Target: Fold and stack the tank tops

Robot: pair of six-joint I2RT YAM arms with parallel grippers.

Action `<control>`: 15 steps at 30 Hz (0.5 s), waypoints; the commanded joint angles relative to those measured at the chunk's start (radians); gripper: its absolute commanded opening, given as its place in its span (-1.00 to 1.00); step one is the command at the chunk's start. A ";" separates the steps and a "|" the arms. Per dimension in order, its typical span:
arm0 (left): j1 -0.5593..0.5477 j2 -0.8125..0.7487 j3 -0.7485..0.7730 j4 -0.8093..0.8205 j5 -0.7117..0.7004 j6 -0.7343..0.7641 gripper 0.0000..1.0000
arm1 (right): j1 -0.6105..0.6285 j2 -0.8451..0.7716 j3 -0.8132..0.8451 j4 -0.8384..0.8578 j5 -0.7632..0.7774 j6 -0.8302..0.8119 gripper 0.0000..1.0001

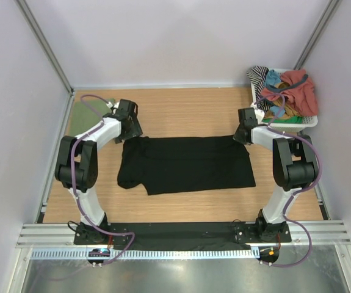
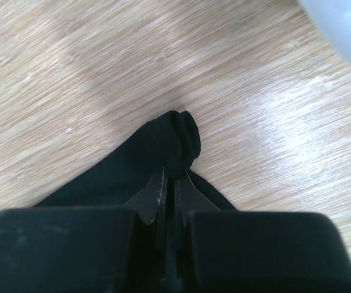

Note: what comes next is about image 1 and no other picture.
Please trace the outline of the green tank top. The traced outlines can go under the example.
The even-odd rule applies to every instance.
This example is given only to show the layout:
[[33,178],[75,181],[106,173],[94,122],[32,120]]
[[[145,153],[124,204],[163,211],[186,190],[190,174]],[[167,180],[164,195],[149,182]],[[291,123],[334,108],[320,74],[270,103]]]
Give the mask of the green tank top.
[[[108,113],[110,109],[106,105],[106,103],[98,98],[88,97],[84,98],[84,101],[90,105],[93,109],[95,109],[101,116]],[[99,123],[101,119],[99,116],[94,113],[91,109],[89,109],[85,104],[82,104],[81,101],[75,102],[70,122],[69,128],[66,132],[66,135],[76,136],[90,129]]]

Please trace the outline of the black tank top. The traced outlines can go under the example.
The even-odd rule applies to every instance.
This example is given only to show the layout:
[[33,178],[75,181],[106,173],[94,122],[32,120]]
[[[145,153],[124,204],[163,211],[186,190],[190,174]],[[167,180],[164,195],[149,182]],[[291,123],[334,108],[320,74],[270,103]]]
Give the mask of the black tank top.
[[148,195],[256,186],[250,155],[232,136],[127,140],[117,183]]

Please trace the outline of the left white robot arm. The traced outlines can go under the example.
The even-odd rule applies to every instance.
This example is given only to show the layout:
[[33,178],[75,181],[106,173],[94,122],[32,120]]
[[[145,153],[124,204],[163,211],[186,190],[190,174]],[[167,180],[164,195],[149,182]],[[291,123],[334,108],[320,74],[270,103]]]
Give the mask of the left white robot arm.
[[133,232],[111,232],[107,215],[96,192],[98,152],[109,142],[122,143],[142,135],[138,105],[130,100],[108,101],[97,95],[82,95],[81,103],[99,118],[99,122],[76,136],[62,137],[54,175],[73,196],[80,213],[74,225],[77,244],[103,244],[116,237],[132,241]]

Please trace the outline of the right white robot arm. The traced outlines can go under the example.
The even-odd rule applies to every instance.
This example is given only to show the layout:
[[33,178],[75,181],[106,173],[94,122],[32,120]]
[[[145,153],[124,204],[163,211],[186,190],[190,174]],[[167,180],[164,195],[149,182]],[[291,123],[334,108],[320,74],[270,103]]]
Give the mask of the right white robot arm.
[[298,194],[316,182],[319,163],[308,136],[285,134],[258,123],[253,107],[237,111],[239,126],[233,139],[243,145],[260,145],[272,152],[273,178],[276,184],[268,203],[256,218],[255,234],[263,242],[274,241],[284,233],[288,211]]

